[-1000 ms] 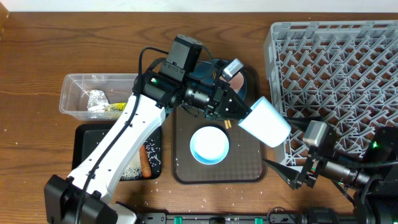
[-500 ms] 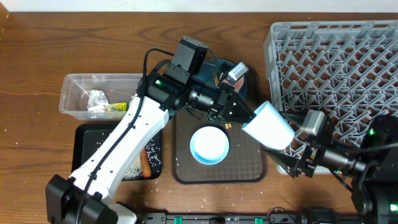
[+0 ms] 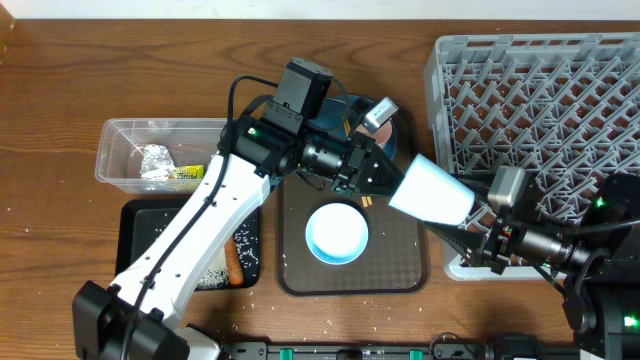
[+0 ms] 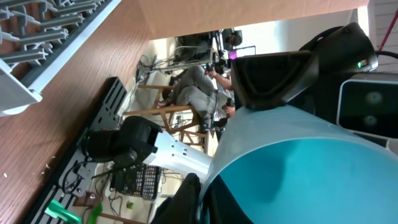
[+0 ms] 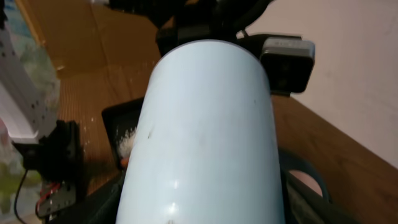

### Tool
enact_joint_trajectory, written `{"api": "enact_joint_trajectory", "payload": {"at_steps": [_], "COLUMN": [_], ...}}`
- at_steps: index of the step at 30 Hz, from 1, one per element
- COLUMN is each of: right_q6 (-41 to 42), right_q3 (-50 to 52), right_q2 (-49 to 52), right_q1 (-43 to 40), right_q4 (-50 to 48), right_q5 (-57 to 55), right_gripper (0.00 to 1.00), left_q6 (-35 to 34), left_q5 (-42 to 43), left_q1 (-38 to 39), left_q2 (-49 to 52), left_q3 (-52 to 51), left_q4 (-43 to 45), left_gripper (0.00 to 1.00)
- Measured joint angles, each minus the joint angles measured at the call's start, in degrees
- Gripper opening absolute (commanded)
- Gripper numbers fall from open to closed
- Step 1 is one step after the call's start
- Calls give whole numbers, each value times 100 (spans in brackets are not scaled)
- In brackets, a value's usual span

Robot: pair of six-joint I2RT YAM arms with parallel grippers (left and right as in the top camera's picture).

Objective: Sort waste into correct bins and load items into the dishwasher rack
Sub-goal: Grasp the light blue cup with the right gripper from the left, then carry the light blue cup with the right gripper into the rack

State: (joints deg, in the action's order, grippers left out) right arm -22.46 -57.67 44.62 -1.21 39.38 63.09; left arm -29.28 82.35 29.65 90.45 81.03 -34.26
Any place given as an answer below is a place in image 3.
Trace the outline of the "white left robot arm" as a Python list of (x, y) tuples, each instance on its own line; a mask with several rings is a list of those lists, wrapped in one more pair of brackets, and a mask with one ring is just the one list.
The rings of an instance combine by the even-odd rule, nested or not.
[(403, 175), (357, 126), (367, 115), (390, 119), (390, 101), (346, 99), (345, 137), (316, 124), (335, 84), (326, 68), (292, 58), (274, 93), (230, 113), (218, 150), (194, 193), (154, 243), (108, 287), (87, 282), (72, 302), (81, 359), (216, 359), (218, 343), (182, 325), (210, 262), (235, 230), (289, 174), (325, 179), (341, 195), (389, 196)]

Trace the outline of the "light blue cup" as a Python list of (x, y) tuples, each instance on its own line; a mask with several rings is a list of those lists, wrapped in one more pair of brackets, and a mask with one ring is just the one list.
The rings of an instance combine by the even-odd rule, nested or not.
[(389, 206), (421, 221), (460, 225), (474, 201), (470, 188), (425, 156), (417, 155)]

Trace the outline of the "pink cup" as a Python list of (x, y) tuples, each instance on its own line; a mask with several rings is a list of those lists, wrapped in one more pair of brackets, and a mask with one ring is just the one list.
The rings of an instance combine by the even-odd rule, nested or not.
[(373, 138), (376, 145), (380, 148), (384, 148), (386, 146), (394, 132), (391, 121), (387, 121), (375, 133), (370, 133), (363, 125), (359, 125), (356, 128), (356, 131)]

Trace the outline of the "silver yellow snack wrapper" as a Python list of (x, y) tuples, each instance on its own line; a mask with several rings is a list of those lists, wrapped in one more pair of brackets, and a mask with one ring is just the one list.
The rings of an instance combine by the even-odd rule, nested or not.
[(204, 173), (202, 164), (178, 166), (166, 146), (149, 144), (142, 147), (140, 178), (145, 191), (192, 192)]

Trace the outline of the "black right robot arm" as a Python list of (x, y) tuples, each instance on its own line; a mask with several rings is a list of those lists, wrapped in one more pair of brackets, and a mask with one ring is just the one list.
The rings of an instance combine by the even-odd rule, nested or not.
[(473, 266), (502, 274), (518, 256), (563, 297), (575, 345), (601, 359), (639, 356), (639, 179), (607, 177), (578, 225), (537, 210), (536, 176), (507, 167), (461, 182), (496, 212), (487, 234), (427, 223)]

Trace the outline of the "orange carrot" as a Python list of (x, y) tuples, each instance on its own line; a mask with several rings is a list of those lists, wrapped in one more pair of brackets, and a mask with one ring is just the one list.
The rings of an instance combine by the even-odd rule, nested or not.
[(233, 288), (241, 287), (244, 283), (243, 268), (239, 261), (235, 241), (232, 237), (226, 242), (224, 251), (229, 284)]

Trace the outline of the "light blue rice bowl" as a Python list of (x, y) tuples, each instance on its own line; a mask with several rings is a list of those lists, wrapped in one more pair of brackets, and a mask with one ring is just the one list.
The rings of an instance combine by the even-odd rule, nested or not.
[(339, 266), (362, 255), (369, 240), (369, 226), (360, 209), (335, 202), (312, 213), (304, 235), (314, 257), (325, 264)]

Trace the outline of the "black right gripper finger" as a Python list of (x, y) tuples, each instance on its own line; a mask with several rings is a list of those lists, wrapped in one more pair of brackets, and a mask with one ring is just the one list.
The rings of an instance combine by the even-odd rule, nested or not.
[(484, 236), (457, 226), (425, 222), (426, 228), (451, 246), (469, 265), (482, 265)]
[(487, 200), (494, 174), (458, 175), (457, 179), (471, 189), (480, 200)]

